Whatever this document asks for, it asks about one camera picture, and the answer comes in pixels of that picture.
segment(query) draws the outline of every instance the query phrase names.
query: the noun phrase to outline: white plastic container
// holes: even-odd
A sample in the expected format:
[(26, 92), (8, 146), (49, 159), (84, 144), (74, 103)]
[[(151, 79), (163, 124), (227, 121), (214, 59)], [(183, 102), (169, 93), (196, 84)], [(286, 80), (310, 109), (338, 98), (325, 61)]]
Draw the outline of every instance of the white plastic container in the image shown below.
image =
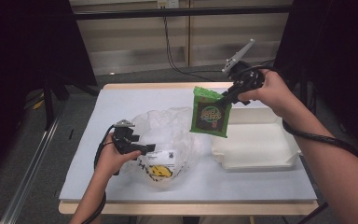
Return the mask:
[(230, 171), (290, 168), (300, 149), (269, 107), (232, 108), (227, 138), (213, 137), (213, 157)]

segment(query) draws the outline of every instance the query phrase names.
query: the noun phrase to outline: black horizontal bar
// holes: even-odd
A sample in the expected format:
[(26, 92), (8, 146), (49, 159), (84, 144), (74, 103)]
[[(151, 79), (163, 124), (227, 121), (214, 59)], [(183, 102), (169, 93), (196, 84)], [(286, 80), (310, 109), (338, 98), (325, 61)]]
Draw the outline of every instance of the black horizontal bar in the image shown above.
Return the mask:
[(103, 20), (125, 18), (148, 18), (148, 17), (177, 17), (177, 16), (209, 16), (209, 15), (234, 15), (234, 14), (266, 14), (287, 13), (310, 10), (310, 7), (293, 6), (267, 6), (267, 7), (193, 7), (193, 8), (165, 8), (143, 9), (127, 11), (102, 11), (102, 12), (79, 12), (74, 14), (48, 15), (49, 19), (68, 20)]

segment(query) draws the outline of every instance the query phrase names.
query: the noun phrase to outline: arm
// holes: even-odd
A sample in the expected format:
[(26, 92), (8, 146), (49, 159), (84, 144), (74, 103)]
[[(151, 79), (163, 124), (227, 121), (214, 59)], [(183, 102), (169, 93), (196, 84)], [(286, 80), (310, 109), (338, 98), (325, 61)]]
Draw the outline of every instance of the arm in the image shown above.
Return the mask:
[[(293, 129), (304, 133), (333, 135), (289, 91), (278, 74), (263, 70), (262, 88), (239, 95), (241, 101), (260, 100)], [(325, 199), (343, 223), (358, 223), (358, 158), (350, 152), (295, 137)]]
[[(105, 143), (111, 142), (112, 134), (110, 133), (106, 137)], [(121, 155), (117, 152), (114, 144), (105, 145), (89, 186), (70, 223), (82, 223), (90, 217), (100, 205), (107, 183), (112, 175), (120, 170), (124, 162), (136, 159), (140, 155), (140, 151)], [(97, 217), (92, 223), (100, 223), (100, 221), (100, 217)]]

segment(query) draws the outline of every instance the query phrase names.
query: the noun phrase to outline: person's left hand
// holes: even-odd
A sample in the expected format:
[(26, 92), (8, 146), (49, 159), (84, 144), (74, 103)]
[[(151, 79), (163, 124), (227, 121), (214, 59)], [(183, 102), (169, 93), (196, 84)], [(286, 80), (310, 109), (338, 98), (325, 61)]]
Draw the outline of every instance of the person's left hand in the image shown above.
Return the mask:
[(124, 162), (134, 160), (141, 155), (141, 151), (139, 150), (121, 155), (112, 142), (112, 136), (113, 133), (106, 136), (104, 141), (105, 146), (101, 152), (97, 167), (95, 168), (95, 172), (105, 175), (107, 178), (110, 178), (119, 171)]

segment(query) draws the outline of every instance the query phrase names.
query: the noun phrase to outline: forearm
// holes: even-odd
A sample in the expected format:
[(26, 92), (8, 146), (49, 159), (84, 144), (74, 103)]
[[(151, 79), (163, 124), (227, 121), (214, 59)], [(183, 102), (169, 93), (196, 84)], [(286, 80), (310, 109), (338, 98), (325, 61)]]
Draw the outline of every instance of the forearm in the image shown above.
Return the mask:
[(106, 175), (94, 173), (70, 223), (82, 223), (96, 211), (103, 199), (108, 181), (109, 177)]
[[(302, 104), (291, 109), (284, 119), (293, 129), (333, 136)], [(339, 147), (301, 137), (295, 139), (336, 215), (343, 223), (358, 223), (358, 158)]]

